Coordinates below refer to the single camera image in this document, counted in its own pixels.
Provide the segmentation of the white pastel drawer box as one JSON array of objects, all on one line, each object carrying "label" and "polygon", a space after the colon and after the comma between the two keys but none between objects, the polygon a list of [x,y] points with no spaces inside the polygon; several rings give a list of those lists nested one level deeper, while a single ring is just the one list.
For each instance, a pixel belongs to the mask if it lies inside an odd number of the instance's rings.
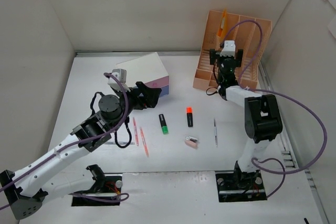
[{"label": "white pastel drawer box", "polygon": [[137,81],[142,81],[145,84],[146,82],[169,76],[157,52],[117,63],[115,66],[127,71],[126,84],[129,88],[135,88]]}]

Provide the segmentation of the orange A4 file folder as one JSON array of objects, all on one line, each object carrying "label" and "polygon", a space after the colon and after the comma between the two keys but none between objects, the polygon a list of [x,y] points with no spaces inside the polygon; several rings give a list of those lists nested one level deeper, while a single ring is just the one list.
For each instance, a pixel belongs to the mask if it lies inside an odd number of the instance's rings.
[{"label": "orange A4 file folder", "polygon": [[220,26],[219,26],[218,31],[217,31],[217,36],[220,39],[224,39],[224,37],[226,36],[227,31],[228,31],[227,26],[228,26],[227,9],[224,9],[223,12],[222,12]]}]

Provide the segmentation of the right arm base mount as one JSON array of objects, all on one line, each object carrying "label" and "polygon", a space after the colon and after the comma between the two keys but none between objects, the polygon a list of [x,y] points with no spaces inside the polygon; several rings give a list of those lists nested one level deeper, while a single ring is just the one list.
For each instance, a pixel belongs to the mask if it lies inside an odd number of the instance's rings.
[{"label": "right arm base mount", "polygon": [[216,171],[215,177],[219,202],[267,200],[260,170],[242,172],[236,163],[233,170]]}]

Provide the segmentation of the pink drawer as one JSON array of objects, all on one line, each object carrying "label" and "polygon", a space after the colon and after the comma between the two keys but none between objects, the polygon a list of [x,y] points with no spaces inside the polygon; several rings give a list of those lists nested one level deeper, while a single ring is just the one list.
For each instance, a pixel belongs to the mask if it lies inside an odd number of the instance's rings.
[{"label": "pink drawer", "polygon": [[149,88],[162,88],[169,86],[170,79],[169,76],[164,76],[149,82],[146,82],[145,85],[148,86]]}]

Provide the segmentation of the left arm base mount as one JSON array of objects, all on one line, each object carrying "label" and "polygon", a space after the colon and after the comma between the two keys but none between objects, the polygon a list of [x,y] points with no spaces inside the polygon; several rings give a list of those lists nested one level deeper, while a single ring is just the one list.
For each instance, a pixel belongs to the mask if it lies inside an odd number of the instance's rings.
[{"label": "left arm base mount", "polygon": [[[83,194],[88,197],[100,198],[104,200],[117,200],[120,197],[116,195],[122,193],[122,173],[104,173],[97,165],[87,167],[92,174],[94,184],[88,190],[78,191],[77,194]],[[101,202],[93,199],[72,197],[72,207],[98,207],[98,206],[119,206],[120,202]]]}]

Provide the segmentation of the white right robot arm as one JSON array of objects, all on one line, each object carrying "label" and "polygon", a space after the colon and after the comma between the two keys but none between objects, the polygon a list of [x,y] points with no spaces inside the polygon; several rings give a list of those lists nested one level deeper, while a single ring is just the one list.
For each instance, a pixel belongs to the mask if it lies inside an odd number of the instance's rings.
[{"label": "white right robot arm", "polygon": [[243,50],[237,52],[209,50],[209,62],[218,68],[214,74],[217,90],[222,99],[231,101],[244,109],[245,132],[247,140],[242,156],[236,161],[232,175],[233,184],[245,188],[251,182],[251,175],[257,171],[252,159],[263,157],[267,147],[283,125],[274,95],[261,95],[238,85],[235,69],[242,65]]}]

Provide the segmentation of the peach plastic desk organizer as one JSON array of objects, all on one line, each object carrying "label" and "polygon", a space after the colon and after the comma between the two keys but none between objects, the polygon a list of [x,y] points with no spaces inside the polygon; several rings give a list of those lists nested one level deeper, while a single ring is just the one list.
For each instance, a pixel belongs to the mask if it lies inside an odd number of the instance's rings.
[{"label": "peach plastic desk organizer", "polygon": [[210,10],[207,16],[201,54],[196,68],[193,88],[207,90],[216,87],[218,68],[210,65],[209,50],[221,51],[221,43],[234,40],[236,51],[243,50],[241,67],[236,68],[235,76],[243,87],[251,89],[258,85],[258,66],[272,32],[272,21],[227,12],[228,31],[224,39],[217,36],[223,11]]}]

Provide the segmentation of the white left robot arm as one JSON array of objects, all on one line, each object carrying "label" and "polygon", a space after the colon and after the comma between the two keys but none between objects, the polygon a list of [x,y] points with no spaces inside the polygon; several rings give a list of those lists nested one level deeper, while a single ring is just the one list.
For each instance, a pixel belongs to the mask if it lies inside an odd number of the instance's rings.
[{"label": "white left robot arm", "polygon": [[16,220],[31,216],[47,202],[65,195],[108,204],[118,204],[128,198],[127,193],[111,198],[93,196],[101,193],[110,180],[97,164],[74,173],[64,171],[112,137],[116,138],[120,126],[128,125],[133,110],[154,108],[162,92],[161,88],[150,88],[141,81],[134,88],[120,81],[110,87],[114,94],[102,94],[99,110],[92,110],[91,115],[52,150],[20,170],[1,173],[1,191]]}]

